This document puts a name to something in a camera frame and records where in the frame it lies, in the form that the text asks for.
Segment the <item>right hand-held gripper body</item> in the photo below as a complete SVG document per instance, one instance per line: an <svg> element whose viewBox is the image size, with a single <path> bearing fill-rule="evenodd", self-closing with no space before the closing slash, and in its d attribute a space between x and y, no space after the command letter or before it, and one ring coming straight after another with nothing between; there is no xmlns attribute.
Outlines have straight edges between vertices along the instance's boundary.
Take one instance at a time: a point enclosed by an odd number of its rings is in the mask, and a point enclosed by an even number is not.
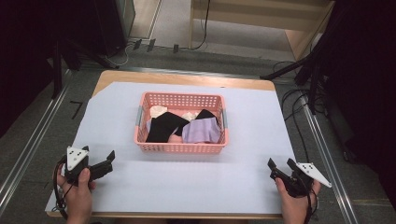
<svg viewBox="0 0 396 224"><path fill-rule="evenodd" d="M320 184L331 188L332 183L321 173L321 171L313 163L296 162L297 166L307 175L308 179L293 181L292 185L287 186L288 194L294 198L307 196L312 189L312 184L317 180Z"/></svg>

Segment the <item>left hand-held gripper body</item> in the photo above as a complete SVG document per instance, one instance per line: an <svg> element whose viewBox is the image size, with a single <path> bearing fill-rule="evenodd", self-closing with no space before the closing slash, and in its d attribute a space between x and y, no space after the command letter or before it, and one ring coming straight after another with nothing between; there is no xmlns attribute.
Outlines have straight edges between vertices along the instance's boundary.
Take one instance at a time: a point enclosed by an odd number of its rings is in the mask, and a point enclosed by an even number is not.
<svg viewBox="0 0 396 224"><path fill-rule="evenodd" d="M86 154L82 148L67 148L64 176L66 177L68 184L77 185L78 177L81 171L85 168L90 170L90 167L89 154Z"/></svg>

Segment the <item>person's right hand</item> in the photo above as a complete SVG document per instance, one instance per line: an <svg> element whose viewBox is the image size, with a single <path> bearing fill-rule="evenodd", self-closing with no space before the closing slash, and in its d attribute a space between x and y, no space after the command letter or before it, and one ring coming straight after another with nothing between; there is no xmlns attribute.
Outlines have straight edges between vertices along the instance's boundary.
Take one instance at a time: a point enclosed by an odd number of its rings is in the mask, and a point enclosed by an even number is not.
<svg viewBox="0 0 396 224"><path fill-rule="evenodd" d="M308 202L306 197L291 197L280 178L276 179L276 188L281 198L284 224L305 224L308 209L316 209L318 206L318 193L321 189L321 184L317 180L313 182L312 191L310 192L311 203Z"/></svg>

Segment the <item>person's left hand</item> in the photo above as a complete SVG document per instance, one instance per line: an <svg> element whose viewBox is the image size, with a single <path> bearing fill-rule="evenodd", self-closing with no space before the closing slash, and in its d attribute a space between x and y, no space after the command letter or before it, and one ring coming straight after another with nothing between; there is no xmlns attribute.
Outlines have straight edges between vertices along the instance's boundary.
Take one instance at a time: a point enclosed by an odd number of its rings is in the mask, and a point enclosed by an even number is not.
<svg viewBox="0 0 396 224"><path fill-rule="evenodd" d="M62 175L62 169L57 171L57 184L67 191L65 196L68 218L66 224L89 224L92 216L92 194L91 189L95 184L90 182L91 173L84 168L78 177L78 186L67 183Z"/></svg>

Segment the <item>long black sock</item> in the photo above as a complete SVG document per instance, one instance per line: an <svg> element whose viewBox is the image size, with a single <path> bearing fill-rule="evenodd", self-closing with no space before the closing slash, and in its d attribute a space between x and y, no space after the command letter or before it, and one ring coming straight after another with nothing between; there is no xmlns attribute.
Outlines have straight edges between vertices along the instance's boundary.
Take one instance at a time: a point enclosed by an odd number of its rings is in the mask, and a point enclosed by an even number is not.
<svg viewBox="0 0 396 224"><path fill-rule="evenodd" d="M188 120L176 114L165 112L151 120L147 142L167 143L172 134L181 136L183 128L189 123Z"/></svg>

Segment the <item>pink plastic basket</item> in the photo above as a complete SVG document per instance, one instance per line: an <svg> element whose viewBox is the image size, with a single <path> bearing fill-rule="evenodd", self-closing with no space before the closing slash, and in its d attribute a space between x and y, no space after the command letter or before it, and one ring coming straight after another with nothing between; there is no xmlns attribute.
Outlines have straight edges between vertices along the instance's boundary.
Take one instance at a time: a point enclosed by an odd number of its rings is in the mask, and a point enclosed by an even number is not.
<svg viewBox="0 0 396 224"><path fill-rule="evenodd" d="M154 105L167 107L170 112L182 117L187 112L199 114L203 109L209 110L215 115L217 124L221 130L220 139L216 144L170 144L149 143L147 137L152 117L149 110ZM138 107L136 123L134 127L134 142L146 152L169 152L187 154L219 154L229 142L228 124L224 98L218 94L198 94L180 92L146 91L142 94Z"/></svg>

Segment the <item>white table sheet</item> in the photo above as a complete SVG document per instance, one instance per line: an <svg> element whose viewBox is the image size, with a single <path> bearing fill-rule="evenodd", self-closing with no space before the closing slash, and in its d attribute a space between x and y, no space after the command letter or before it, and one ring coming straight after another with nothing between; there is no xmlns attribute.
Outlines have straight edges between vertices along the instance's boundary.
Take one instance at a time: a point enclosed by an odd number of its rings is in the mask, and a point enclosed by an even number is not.
<svg viewBox="0 0 396 224"><path fill-rule="evenodd" d="M223 96L229 142L217 155L144 152L134 126L145 91ZM280 212L267 166L281 170L294 153L274 91L114 82L88 102L74 147L91 163L116 154L113 170L92 193L93 212L110 215L224 215L262 217Z"/></svg>

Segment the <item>light purple sock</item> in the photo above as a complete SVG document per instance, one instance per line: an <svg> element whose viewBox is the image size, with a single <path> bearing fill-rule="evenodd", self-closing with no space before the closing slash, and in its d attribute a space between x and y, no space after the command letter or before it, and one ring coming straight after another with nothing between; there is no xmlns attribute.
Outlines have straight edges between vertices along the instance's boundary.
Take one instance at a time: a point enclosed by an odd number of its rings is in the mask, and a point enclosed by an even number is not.
<svg viewBox="0 0 396 224"><path fill-rule="evenodd" d="M215 118L194 119L183 127L182 140L187 144L216 144L220 134L221 130Z"/></svg>

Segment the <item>short black sock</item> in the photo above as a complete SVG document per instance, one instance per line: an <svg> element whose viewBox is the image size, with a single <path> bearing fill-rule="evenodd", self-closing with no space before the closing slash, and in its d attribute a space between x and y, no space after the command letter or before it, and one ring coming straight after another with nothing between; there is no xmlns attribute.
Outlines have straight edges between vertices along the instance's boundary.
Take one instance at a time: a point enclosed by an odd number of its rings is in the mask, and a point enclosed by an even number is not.
<svg viewBox="0 0 396 224"><path fill-rule="evenodd" d="M211 119L214 118L215 115L209 110L203 109L196 117L196 119Z"/></svg>

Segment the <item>black metal stand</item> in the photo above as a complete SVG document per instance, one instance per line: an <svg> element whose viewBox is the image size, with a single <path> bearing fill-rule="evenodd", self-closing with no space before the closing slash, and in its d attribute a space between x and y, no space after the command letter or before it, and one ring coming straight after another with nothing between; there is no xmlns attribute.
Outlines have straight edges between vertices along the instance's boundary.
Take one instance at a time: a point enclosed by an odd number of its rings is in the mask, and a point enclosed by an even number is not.
<svg viewBox="0 0 396 224"><path fill-rule="evenodd" d="M311 79L310 89L308 92L308 108L310 109L312 114L316 114L315 97L316 97L318 80L319 80L319 62L322 60L324 56L325 49L329 47L329 43L331 42L331 39L334 36L337 26L341 20L342 20L341 16L333 20L333 22L328 26L328 28L322 35L322 37L319 39L318 43L314 46L312 51L307 56L272 74L260 76L260 79L273 80L277 77L281 77L282 75L300 67L301 70L298 72L296 78L294 79L295 83L298 86L301 86L305 84L305 82L308 79Z"/></svg>

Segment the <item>dark cabinet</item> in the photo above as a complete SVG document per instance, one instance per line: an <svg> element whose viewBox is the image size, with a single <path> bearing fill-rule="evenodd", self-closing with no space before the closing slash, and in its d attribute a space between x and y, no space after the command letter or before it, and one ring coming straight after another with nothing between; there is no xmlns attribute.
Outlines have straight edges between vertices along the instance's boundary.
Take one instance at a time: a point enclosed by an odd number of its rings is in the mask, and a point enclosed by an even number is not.
<svg viewBox="0 0 396 224"><path fill-rule="evenodd" d="M94 0L100 27L100 47L112 56L126 46L135 18L134 0Z"/></svg>

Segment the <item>wooden shelf unit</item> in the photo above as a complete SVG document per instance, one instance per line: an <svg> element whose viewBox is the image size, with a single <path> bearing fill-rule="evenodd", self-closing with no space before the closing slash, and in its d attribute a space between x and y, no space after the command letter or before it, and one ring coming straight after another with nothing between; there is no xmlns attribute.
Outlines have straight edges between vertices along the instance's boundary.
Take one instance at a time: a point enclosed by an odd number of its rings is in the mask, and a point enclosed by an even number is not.
<svg viewBox="0 0 396 224"><path fill-rule="evenodd" d="M194 19L283 29L296 60L326 30L335 0L190 0L189 47Z"/></svg>

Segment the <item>metal floor rail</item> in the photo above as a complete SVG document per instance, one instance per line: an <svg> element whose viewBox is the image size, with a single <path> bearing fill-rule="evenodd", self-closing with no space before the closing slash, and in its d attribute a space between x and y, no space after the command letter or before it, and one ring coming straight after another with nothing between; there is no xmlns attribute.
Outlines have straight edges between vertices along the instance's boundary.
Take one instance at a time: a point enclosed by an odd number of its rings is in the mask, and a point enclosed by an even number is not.
<svg viewBox="0 0 396 224"><path fill-rule="evenodd" d="M301 102L304 104L304 113L306 119L316 141L318 152L322 158L328 177L331 180L332 190L344 221L346 224L360 224L355 214L351 200L348 197L347 190L332 159L332 154L328 148L327 142L319 127L317 116L313 115L310 109L307 107L307 98L305 96L302 98Z"/></svg>
<svg viewBox="0 0 396 224"><path fill-rule="evenodd" d="M58 95L51 99L47 106L45 113L40 118L40 121L35 126L35 129L25 144L20 156L16 160L7 178L0 187L0 217L4 214L7 205L12 198L16 188L18 187L21 179L29 166L35 152L40 145L42 138L47 132L56 112L58 111L61 103L64 100L66 92L68 91L70 81L73 78L73 71L67 69L62 75L64 85Z"/></svg>

